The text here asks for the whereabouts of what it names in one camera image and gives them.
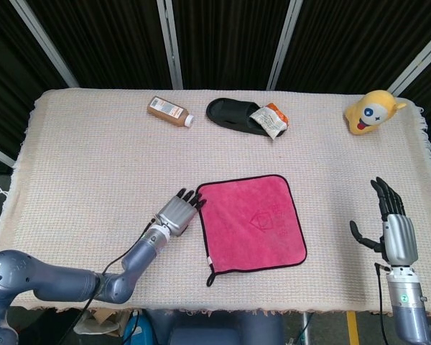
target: pink towel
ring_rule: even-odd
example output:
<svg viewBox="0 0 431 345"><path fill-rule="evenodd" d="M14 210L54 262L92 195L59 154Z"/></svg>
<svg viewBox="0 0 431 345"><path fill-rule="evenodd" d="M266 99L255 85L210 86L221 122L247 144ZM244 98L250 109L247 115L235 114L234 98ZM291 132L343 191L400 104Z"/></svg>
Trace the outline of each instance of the pink towel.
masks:
<svg viewBox="0 0 431 345"><path fill-rule="evenodd" d="M299 265L307 248L289 184L279 175L242 178L198 187L212 274L253 272Z"/></svg>

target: black slipper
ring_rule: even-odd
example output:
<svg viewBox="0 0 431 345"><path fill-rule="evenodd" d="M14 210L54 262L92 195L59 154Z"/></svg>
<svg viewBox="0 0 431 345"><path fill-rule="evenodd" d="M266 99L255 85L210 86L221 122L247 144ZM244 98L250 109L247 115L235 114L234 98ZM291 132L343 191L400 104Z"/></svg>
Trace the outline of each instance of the black slipper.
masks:
<svg viewBox="0 0 431 345"><path fill-rule="evenodd" d="M217 98L206 108L208 118L219 126L235 131L265 135L267 132L250 116L260 107L254 102L237 101L230 98Z"/></svg>

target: robotic hand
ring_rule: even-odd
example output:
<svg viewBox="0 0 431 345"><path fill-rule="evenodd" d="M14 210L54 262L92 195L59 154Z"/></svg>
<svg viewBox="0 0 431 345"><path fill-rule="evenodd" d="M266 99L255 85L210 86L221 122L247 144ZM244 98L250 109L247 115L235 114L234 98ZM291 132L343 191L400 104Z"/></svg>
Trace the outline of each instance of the robotic hand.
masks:
<svg viewBox="0 0 431 345"><path fill-rule="evenodd" d="M401 197L381 178L371 181L379 197L383 236L380 242L363 238L354 221L350 222L351 233L360 244L381 253L391 266L383 267L389 272L389 297L393 308L397 336L408 344L430 345L430 330L420 279L411 265L418 260L414 226L405 216ZM380 264L375 264L380 275Z"/></svg>
<svg viewBox="0 0 431 345"><path fill-rule="evenodd" d="M205 200L183 188L158 212L136 243L122 256L124 271L101 274L88 270L52 266L34 257L6 250L0 252L0 345L16 345L16 332L6 322L6 311L13 299L33 290L40 300L81 302L90 298L109 303L125 303L132 295L137 280L170 240L188 227Z"/></svg>

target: plush toy tongue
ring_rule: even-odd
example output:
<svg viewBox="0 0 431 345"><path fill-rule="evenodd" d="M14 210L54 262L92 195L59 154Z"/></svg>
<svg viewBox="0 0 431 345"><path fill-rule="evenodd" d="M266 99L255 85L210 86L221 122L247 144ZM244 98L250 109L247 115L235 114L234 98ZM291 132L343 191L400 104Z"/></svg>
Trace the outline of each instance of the plush toy tongue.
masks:
<svg viewBox="0 0 431 345"><path fill-rule="evenodd" d="M366 128L367 127L367 125L366 124L364 124L363 122L362 122L362 120L359 120L359 123L358 123L358 129L360 129L361 131L364 129L364 128Z"/></svg>

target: cable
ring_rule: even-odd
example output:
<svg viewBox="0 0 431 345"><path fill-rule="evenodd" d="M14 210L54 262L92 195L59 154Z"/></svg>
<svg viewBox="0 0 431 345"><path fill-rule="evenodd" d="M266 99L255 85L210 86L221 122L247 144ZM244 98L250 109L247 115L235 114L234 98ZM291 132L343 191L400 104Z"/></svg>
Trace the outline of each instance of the cable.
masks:
<svg viewBox="0 0 431 345"><path fill-rule="evenodd" d="M379 301L380 301L380 329L381 329L381 335L383 336L383 340L385 342L385 345L388 344L388 340L386 340L386 334L385 334L385 326L383 324L383 300L381 299L381 278L380 278L380 267L381 265L378 263L375 263L375 270L376 270L376 276L377 280L379 281Z"/></svg>
<svg viewBox="0 0 431 345"><path fill-rule="evenodd" d="M147 231L149 229L149 227L155 222L154 218L147 224L147 226L145 226L145 229L143 230L141 236L139 236L139 238L134 242L134 244L128 249L126 250L122 255L120 255L119 257L117 257L114 261L110 262L106 268L103 269L101 275L106 275L107 270L110 268L111 265L113 265L115 262L119 261L120 259L122 259L126 254L128 254L131 249L134 248L134 246L137 244L137 242L139 242L139 240L144 236L145 231ZM96 286L94 287L93 290L93 294L90 297L90 299L88 300L88 302L86 302L85 306L83 307L83 309L81 310L81 312L79 312L79 314L77 315L77 317L75 318L75 320L72 322L72 324L69 326L69 328L67 328L67 331L64 333L64 335L61 337L61 339L59 340L59 342L57 343L57 345L62 345L64 343L65 338L67 338L67 336L69 335L69 333L73 330L73 328L75 327L75 325L78 323L78 321L81 319L81 317L83 316L83 314L87 311L89 305L91 304L91 302L93 302L93 299L95 298L98 289L101 285L101 280L98 279L98 281L96 282Z"/></svg>
<svg viewBox="0 0 431 345"><path fill-rule="evenodd" d="M126 337L126 339L123 340L123 342L121 343L121 345L124 345L124 344L126 344L129 341L129 339L132 337L132 335L136 331L138 323L139 323L139 314L136 315L136 322L134 322L134 327L132 328L131 333Z"/></svg>
<svg viewBox="0 0 431 345"><path fill-rule="evenodd" d="M314 313L310 315L310 317L307 320L307 324L305 325L305 327L298 333L298 335L295 337L294 341L292 342L292 344L296 344L300 337L303 335L303 333L307 330L308 325L310 324L311 318L313 317Z"/></svg>

